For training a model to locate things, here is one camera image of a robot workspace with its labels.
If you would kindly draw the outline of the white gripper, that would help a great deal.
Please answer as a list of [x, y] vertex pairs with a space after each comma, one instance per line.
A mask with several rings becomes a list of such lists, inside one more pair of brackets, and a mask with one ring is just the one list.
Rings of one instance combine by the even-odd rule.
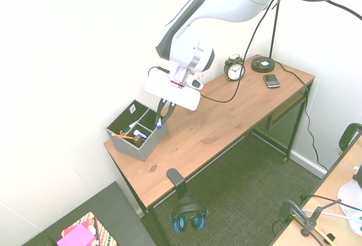
[[161, 111], [165, 106], [165, 100], [172, 102], [168, 106], [167, 113], [161, 119], [162, 124], [165, 124], [172, 115], [176, 105], [194, 111], [197, 109], [201, 99], [199, 91], [188, 86], [184, 88], [176, 87], [176, 85], [171, 82], [171, 79], [167, 77], [167, 74], [157, 68], [151, 69], [144, 85], [144, 90], [161, 98], [158, 103], [155, 122], [159, 122], [161, 118]]

